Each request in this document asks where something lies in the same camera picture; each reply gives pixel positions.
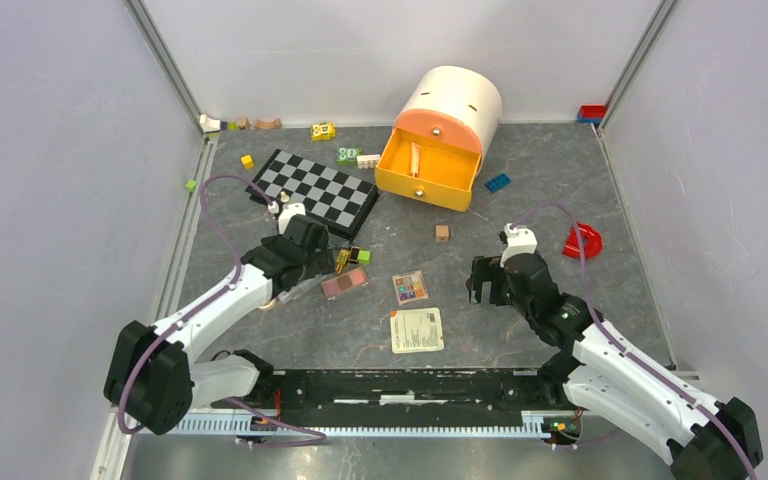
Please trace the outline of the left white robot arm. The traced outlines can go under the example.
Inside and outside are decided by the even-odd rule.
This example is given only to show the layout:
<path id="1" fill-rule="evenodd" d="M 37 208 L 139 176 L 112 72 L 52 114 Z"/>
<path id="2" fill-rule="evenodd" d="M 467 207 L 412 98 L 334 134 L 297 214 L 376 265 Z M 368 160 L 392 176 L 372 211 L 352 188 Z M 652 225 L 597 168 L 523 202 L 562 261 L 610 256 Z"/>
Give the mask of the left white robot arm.
<path id="1" fill-rule="evenodd" d="M 178 312 L 151 325 L 127 324 L 103 386 L 104 397 L 118 409 L 121 430 L 132 434 L 146 428 L 162 435 L 192 408 L 228 397 L 239 397 L 250 407 L 266 405 L 274 381 L 254 361 L 238 354 L 209 362 L 199 358 L 246 315 L 333 268 L 326 226 L 294 215 Z"/>

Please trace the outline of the wooden handled makeup tool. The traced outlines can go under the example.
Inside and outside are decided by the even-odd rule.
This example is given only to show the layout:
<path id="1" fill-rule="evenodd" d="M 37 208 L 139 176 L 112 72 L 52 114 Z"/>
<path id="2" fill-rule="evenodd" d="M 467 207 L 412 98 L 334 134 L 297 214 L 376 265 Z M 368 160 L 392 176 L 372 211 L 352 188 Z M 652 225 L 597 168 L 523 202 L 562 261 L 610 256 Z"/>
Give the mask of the wooden handled makeup tool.
<path id="1" fill-rule="evenodd" d="M 411 157 L 410 157 L 410 175 L 417 177 L 419 174 L 421 160 L 421 146 L 418 143 L 411 143 Z"/>

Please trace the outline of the orange top drawer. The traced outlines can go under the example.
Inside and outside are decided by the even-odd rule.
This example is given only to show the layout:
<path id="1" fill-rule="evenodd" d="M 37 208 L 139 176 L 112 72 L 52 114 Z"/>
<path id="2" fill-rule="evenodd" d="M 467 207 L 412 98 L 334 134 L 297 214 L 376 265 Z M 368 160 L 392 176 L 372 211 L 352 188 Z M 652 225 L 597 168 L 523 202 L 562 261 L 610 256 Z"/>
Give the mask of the orange top drawer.
<path id="1" fill-rule="evenodd" d="M 397 116 L 394 127 L 470 152 L 485 154 L 487 150 L 484 140 L 472 126 L 436 110 L 406 110 Z"/>

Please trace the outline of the cream round drawer cabinet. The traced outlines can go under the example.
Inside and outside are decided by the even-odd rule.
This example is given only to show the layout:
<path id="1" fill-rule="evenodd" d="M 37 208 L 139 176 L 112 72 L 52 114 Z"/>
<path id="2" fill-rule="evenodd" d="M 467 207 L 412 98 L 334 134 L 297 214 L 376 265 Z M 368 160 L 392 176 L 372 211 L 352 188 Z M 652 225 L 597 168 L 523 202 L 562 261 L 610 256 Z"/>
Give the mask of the cream round drawer cabinet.
<path id="1" fill-rule="evenodd" d="M 482 137 L 487 150 L 481 154 L 485 156 L 500 123 L 502 107 L 499 90 L 485 76 L 463 67 L 438 66 L 422 77 L 400 113 L 430 109 L 460 119 Z"/>

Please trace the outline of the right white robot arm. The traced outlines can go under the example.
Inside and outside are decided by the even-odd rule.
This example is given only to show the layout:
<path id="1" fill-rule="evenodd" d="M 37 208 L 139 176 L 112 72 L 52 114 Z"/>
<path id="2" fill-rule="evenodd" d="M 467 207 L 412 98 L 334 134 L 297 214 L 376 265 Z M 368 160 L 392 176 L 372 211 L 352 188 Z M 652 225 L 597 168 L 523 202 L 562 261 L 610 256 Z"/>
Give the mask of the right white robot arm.
<path id="1" fill-rule="evenodd" d="M 754 479 L 764 458 L 754 410 L 721 401 L 676 376 L 594 311 L 563 293 L 537 253 L 477 256 L 465 282 L 473 302 L 514 308 L 544 343 L 558 348 L 538 370 L 551 408 L 568 403 L 611 422 L 660 457 L 676 479 Z"/>

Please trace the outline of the colourful eyeshadow palette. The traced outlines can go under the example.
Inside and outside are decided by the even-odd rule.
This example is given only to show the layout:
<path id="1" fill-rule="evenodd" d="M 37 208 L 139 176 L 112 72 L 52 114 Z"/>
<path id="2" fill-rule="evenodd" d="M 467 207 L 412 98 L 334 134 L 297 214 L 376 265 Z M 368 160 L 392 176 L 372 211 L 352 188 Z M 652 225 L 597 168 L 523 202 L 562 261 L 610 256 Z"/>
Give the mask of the colourful eyeshadow palette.
<path id="1" fill-rule="evenodd" d="M 399 305 L 429 298 L 426 282 L 420 270 L 394 275 L 392 283 Z"/>

